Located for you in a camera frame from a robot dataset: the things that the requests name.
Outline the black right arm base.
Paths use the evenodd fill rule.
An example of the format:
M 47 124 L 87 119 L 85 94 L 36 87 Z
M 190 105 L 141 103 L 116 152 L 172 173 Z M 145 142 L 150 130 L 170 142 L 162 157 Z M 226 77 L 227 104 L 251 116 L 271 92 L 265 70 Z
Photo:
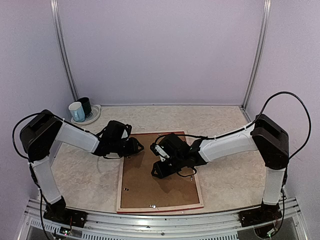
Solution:
M 283 215 L 278 203 L 276 205 L 268 205 L 262 202 L 259 207 L 240 211 L 238 216 L 241 227 L 245 228 L 274 221 L 276 219 L 279 220 Z

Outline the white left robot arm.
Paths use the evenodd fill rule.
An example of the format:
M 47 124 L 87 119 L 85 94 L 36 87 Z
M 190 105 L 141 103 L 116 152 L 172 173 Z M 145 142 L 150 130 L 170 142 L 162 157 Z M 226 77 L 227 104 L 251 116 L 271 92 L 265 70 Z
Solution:
M 116 120 L 108 122 L 100 132 L 94 134 L 45 109 L 28 116 L 30 122 L 19 134 L 31 175 L 46 202 L 46 212 L 63 223 L 70 218 L 70 211 L 61 195 L 50 164 L 54 143 L 60 142 L 79 148 L 104 159 L 110 154 L 118 158 L 140 153 L 144 146 L 131 136 L 132 126 Z

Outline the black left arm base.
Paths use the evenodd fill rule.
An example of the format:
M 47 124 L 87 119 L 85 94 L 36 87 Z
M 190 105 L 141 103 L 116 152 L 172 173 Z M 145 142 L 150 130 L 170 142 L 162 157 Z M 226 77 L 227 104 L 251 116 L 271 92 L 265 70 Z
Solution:
M 70 227 L 84 228 L 88 213 L 85 211 L 66 208 L 62 214 L 52 213 L 46 210 L 43 217 L 46 220 L 56 222 Z

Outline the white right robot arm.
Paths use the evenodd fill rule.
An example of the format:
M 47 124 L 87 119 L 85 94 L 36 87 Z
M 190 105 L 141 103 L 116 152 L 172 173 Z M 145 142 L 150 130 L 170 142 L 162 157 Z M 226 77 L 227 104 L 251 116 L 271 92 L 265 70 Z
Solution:
M 173 175 L 191 178 L 199 166 L 256 152 L 264 161 L 266 174 L 264 185 L 257 187 L 262 195 L 255 216 L 260 222 L 266 222 L 274 214 L 281 214 L 279 200 L 285 197 L 283 188 L 289 161 L 306 146 L 305 142 L 290 153 L 289 134 L 262 110 L 251 122 L 224 134 L 190 135 L 194 139 L 192 144 L 182 140 L 183 136 L 173 132 L 163 134 L 150 145 L 153 154 L 160 158 L 152 166 L 154 178 L 162 180 Z

